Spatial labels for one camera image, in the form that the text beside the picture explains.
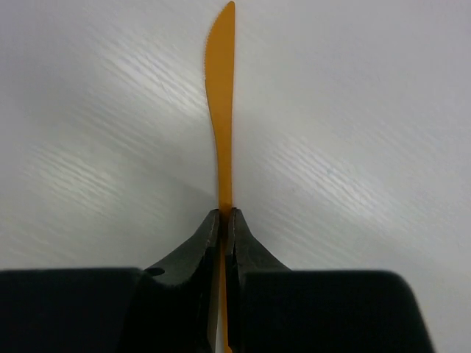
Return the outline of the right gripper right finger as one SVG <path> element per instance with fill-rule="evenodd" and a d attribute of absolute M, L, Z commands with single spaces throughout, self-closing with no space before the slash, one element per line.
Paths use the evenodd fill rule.
<path fill-rule="evenodd" d="M 233 352 L 432 352 L 415 296 L 398 274 L 292 270 L 227 225 L 227 341 Z"/>

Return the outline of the yellow plastic knife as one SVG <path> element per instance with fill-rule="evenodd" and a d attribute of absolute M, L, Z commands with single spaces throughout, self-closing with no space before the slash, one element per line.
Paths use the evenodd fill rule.
<path fill-rule="evenodd" d="M 205 91 L 216 147 L 218 204 L 220 213 L 219 311 L 223 351 L 229 346 L 225 250 L 228 222 L 233 208 L 232 125 L 235 63 L 236 5 L 229 1 L 210 28 L 205 44 Z"/>

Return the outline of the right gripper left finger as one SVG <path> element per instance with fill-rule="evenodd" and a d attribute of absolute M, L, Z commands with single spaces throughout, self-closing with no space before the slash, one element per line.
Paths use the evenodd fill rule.
<path fill-rule="evenodd" d="M 146 269 L 1 273 L 3 352 L 212 352 L 220 215 Z"/>

